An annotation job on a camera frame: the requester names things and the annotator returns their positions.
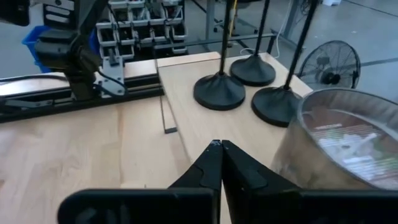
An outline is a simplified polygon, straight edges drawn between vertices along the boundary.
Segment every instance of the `black stand base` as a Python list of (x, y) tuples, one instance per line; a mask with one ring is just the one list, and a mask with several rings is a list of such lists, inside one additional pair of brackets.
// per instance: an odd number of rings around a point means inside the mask
[(295, 116), (299, 100), (292, 90), (263, 88), (254, 94), (251, 108), (263, 121), (286, 128)]
[(266, 86), (275, 80), (275, 69), (258, 55), (236, 60), (229, 72), (232, 77), (248, 86)]
[(199, 79), (193, 87), (194, 99), (205, 108), (218, 111), (240, 106), (246, 92), (242, 83), (227, 75), (208, 75)]

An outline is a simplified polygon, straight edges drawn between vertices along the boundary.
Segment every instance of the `fan guard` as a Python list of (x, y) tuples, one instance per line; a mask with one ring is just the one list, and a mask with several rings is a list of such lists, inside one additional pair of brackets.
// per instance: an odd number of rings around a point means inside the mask
[(340, 40), (326, 42), (304, 60), (297, 75), (313, 90), (331, 87), (355, 88), (361, 62), (352, 46)]

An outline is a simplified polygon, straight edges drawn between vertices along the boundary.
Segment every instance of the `blue bin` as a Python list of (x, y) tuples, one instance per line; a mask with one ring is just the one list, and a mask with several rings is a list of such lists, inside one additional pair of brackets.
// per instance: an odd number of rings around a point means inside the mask
[[(43, 66), (40, 63), (39, 58), (36, 55), (35, 44), (36, 44), (37, 39), (39, 38), (39, 35), (49, 29), (50, 28), (47, 26), (36, 26), (31, 30), (31, 32), (28, 33), (28, 35), (22, 41), (22, 44), (27, 46), (27, 48), (30, 50), (30, 53), (32, 54), (33, 58), (35, 59), (35, 65), (39, 66), (42, 72), (44, 72), (44, 71), (51, 72), (51, 69)], [(90, 48), (92, 49), (92, 51), (94, 53), (96, 53), (97, 55), (99, 55), (100, 54), (100, 43), (98, 42), (97, 35), (95, 34), (95, 32), (96, 31), (94, 29), (90, 34), (89, 45), (90, 45)]]

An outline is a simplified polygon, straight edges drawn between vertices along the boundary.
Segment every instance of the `concrete floor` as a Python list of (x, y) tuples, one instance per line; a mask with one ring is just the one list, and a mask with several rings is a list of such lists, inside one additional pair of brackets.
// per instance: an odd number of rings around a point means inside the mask
[[(206, 8), (206, 0), (198, 0)], [(284, 19), (289, 0), (271, 0), (264, 32), (270, 28), (279, 30)], [(258, 26), (264, 3), (253, 2), (248, 8), (239, 10), (239, 17), (252, 25)], [(216, 4), (216, 18), (221, 20), (224, 15), (223, 3)], [(0, 66), (1, 77), (11, 77), (28, 73), (39, 73), (34, 60), (26, 46), (21, 44), (26, 34), (37, 25), (42, 24), (40, 6), (31, 10), (32, 23), (29, 27), (16, 27), (0, 24)], [(205, 13), (199, 10), (191, 1), (186, 1), (186, 24), (189, 40), (194, 41), (205, 37)], [(294, 28), (292, 40), (298, 41), (304, 20)], [(395, 0), (343, 0), (339, 6), (319, 6), (312, 22), (310, 32), (305, 41), (306, 49), (299, 60), (296, 71), (302, 61), (316, 47), (329, 40), (343, 40), (352, 45), (359, 54), (361, 62), (367, 66), (361, 69), (358, 89), (368, 91), (390, 100), (398, 101), (398, 1)], [(236, 25), (237, 34), (252, 34), (253, 29)], [(221, 38), (222, 31), (212, 33), (212, 38)], [(245, 40), (244, 43), (254, 47), (255, 40)], [(262, 51), (266, 51), (268, 40), (262, 42)], [(210, 50), (220, 51), (221, 44), (210, 44)], [(280, 57), (278, 60), (290, 67), (294, 49), (279, 41)], [(238, 44), (229, 49), (230, 57), (239, 55), (242, 47)], [(205, 52), (200, 46), (189, 47), (191, 54)]]

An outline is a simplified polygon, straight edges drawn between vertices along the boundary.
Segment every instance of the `black pole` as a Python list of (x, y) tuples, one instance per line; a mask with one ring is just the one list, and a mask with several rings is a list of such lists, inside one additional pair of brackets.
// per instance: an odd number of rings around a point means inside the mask
[(290, 82), (292, 81), (294, 70), (296, 69), (296, 65), (297, 65), (297, 62), (298, 62), (300, 54), (301, 54), (301, 49), (303, 48), (305, 38), (307, 37), (308, 30), (310, 29), (311, 21), (312, 21), (313, 15), (315, 14), (315, 9), (317, 8), (317, 4), (318, 4), (318, 0), (311, 1), (310, 10), (308, 12), (307, 19), (305, 20), (303, 32), (301, 33), (301, 36), (298, 40), (297, 48), (296, 48), (296, 51), (294, 52), (294, 56), (293, 56), (293, 61), (290, 66), (289, 74), (287, 75), (287, 79), (286, 79), (286, 82), (284, 85), (285, 90), (290, 89)]
[(266, 24), (268, 7), (269, 7), (269, 0), (265, 0), (264, 8), (262, 10), (261, 22), (260, 22), (259, 37), (257, 38), (256, 50), (254, 51), (254, 56), (259, 55), (259, 50), (260, 50), (260, 45), (261, 45), (261, 37), (262, 37), (262, 33), (264, 32), (264, 26)]
[(225, 6), (225, 17), (224, 17), (224, 31), (223, 31), (223, 46), (221, 49), (221, 62), (220, 62), (220, 71), (218, 72), (220, 75), (225, 75), (224, 73), (224, 65), (225, 65), (225, 58), (226, 58), (226, 49), (228, 46), (228, 35), (229, 35), (229, 12), (232, 8), (233, 0), (226, 0)]

